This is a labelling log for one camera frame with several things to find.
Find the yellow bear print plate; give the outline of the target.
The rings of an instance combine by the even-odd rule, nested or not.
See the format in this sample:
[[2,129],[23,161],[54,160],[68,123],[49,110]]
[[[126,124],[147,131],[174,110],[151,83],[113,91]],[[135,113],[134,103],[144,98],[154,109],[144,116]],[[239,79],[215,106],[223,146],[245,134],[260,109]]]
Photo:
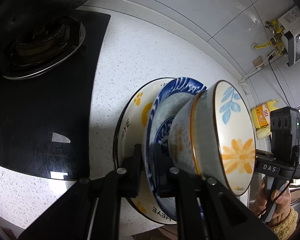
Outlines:
[[[134,155],[134,146],[136,144],[143,144],[143,136],[153,102],[157,94],[172,80],[171,77],[152,80],[139,88],[127,102],[115,129],[113,142],[115,168],[119,168],[124,159]],[[127,198],[126,200],[134,211],[152,222],[163,225],[176,223],[158,206],[149,189],[147,176],[144,171],[141,172],[138,196],[136,198]]]

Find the white bowl blue leaf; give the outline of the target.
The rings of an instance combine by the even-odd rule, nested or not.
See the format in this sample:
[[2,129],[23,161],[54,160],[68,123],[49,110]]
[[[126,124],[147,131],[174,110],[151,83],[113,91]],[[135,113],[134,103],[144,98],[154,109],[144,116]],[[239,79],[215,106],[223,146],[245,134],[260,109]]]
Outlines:
[[249,111],[232,84],[218,81],[194,97],[190,138],[194,173],[242,196],[252,180],[256,146]]

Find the blue patterned shallow bowl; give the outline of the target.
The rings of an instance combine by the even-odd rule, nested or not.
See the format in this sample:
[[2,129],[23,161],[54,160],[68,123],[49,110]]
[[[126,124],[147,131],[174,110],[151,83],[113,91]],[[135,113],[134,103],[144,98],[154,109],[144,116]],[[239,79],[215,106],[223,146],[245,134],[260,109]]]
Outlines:
[[190,77],[179,77],[161,88],[149,112],[143,144],[145,174],[149,189],[162,212],[172,220],[177,220],[175,199],[160,198],[155,193],[154,146],[168,146],[170,126],[179,110],[196,94],[206,90],[201,82]]

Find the pale cabbage piece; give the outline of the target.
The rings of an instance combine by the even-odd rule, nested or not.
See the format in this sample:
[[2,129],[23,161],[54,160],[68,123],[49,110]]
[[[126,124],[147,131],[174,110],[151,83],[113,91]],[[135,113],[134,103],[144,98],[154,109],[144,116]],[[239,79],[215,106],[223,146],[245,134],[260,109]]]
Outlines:
[[269,126],[264,126],[256,130],[256,136],[258,140],[264,139],[271,135],[271,130]]

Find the yellow detergent bottle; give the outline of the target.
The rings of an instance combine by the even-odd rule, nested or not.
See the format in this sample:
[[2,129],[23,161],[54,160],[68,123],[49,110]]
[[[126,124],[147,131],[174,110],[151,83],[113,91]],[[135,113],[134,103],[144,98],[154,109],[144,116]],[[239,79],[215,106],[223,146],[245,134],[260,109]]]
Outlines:
[[253,119],[253,124],[256,129],[264,128],[270,124],[270,113],[271,111],[277,110],[275,106],[279,100],[269,100],[259,106],[256,106],[251,110],[251,116]]

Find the yellow gas valve pipe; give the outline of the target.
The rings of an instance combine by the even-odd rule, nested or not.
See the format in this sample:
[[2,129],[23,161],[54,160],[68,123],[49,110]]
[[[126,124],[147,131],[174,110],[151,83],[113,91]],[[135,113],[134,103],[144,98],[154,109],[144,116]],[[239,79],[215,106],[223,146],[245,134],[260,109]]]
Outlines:
[[265,28],[269,29],[272,33],[272,37],[265,44],[256,44],[253,43],[251,46],[253,49],[262,49],[266,47],[273,47],[275,52],[279,56],[287,55],[288,52],[286,50],[286,45],[283,42],[283,38],[285,37],[285,28],[284,26],[278,22],[278,20],[273,20],[271,22],[265,22]]

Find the white gas water heater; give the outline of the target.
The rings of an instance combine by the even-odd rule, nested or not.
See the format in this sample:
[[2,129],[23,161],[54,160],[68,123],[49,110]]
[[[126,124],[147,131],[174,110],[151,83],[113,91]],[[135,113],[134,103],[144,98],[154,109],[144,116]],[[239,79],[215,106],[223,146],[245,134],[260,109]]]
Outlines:
[[295,6],[277,19],[283,28],[283,43],[288,55],[288,66],[300,61],[300,9]]

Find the black glass gas stove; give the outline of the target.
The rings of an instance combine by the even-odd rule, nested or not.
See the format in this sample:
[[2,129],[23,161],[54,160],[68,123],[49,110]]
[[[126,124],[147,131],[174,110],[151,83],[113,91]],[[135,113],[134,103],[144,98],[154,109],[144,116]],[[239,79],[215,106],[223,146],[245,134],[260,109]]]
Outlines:
[[87,179],[89,118],[97,62],[110,16],[79,10],[81,47],[44,74],[27,80],[0,75],[0,166],[50,178]]

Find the beige wall socket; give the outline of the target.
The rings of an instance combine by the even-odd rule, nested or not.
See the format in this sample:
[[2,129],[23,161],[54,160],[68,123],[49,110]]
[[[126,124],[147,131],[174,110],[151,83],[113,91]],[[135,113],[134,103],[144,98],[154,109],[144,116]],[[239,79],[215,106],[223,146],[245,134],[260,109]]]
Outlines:
[[254,68],[261,67],[263,64],[264,64],[264,61],[262,59],[262,56],[259,56],[259,57],[255,58],[253,60],[253,67]]

